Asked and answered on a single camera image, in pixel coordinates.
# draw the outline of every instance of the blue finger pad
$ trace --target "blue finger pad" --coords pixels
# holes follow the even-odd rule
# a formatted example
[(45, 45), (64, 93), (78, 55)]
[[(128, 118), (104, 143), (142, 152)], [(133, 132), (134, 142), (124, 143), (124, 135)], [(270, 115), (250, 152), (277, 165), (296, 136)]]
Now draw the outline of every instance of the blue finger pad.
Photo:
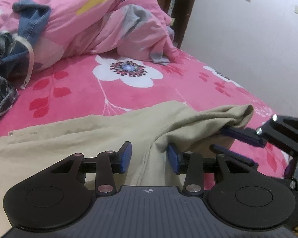
[(169, 145), (167, 148), (167, 155), (168, 160), (170, 163), (170, 166), (172, 168), (172, 171), (177, 174), (179, 172), (179, 162), (178, 162), (178, 156), (176, 152), (172, 149), (172, 147)]
[(131, 155), (132, 155), (132, 145), (131, 143), (129, 143), (129, 145), (127, 146), (127, 148), (125, 149), (125, 151), (121, 156), (120, 171), (122, 174), (125, 173), (125, 171), (127, 171), (128, 169)]

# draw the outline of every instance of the pink comforter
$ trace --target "pink comforter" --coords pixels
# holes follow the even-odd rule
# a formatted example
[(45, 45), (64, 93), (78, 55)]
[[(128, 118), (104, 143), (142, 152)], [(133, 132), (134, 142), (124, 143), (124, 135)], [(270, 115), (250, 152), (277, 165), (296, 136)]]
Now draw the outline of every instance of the pink comforter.
[[(19, 16), (0, 0), (0, 31), (17, 33)], [(34, 71), (61, 58), (117, 49), (119, 55), (163, 63), (178, 55), (156, 0), (33, 0), (51, 7), (46, 30), (34, 47)]]

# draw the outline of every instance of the white strap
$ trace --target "white strap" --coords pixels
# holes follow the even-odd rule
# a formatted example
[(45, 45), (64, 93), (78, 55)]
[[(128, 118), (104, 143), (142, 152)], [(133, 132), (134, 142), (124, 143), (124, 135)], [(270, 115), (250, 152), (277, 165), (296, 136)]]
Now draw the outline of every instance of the white strap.
[(29, 52), (29, 68), (28, 68), (28, 74), (25, 77), (24, 83), (22, 84), (22, 86), (20, 87), (21, 89), (25, 89), (25, 87), (27, 86), (27, 84), (29, 83), (31, 76), (32, 76), (32, 71), (33, 71), (33, 66), (34, 66), (34, 51), (33, 48), (30, 44), (29, 41), (27, 41), (25, 38), (20, 37), (18, 35), (13, 35), (13, 39), (15, 41), (20, 42), (21, 44), (23, 44), (26, 49)]

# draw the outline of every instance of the crosshair symbol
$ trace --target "crosshair symbol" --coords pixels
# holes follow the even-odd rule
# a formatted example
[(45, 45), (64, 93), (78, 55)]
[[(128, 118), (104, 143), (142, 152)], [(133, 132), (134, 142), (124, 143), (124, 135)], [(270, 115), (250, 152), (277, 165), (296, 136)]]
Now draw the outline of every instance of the crosshair symbol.
[(145, 189), (144, 191), (147, 192), (147, 193), (149, 194), (149, 193), (153, 192), (154, 190), (153, 190), (153, 189), (150, 189), (150, 188), (147, 188), (147, 189)]

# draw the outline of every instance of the round black pad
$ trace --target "round black pad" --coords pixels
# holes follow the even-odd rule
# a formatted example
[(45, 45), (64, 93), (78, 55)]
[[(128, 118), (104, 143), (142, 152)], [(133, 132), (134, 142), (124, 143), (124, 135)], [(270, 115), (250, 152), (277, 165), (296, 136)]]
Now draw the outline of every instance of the round black pad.
[(26, 199), (33, 206), (48, 207), (59, 203), (63, 196), (64, 192), (57, 187), (41, 186), (29, 191)]
[(13, 186), (3, 199), (12, 226), (28, 230), (52, 230), (78, 220), (91, 204), (91, 193), (62, 173), (32, 176)]
[(230, 174), (207, 197), (219, 218), (245, 229), (281, 225), (295, 209), (295, 197), (284, 185), (261, 174)]
[(235, 197), (240, 203), (253, 207), (266, 206), (273, 200), (269, 190), (258, 186), (240, 188), (236, 191)]

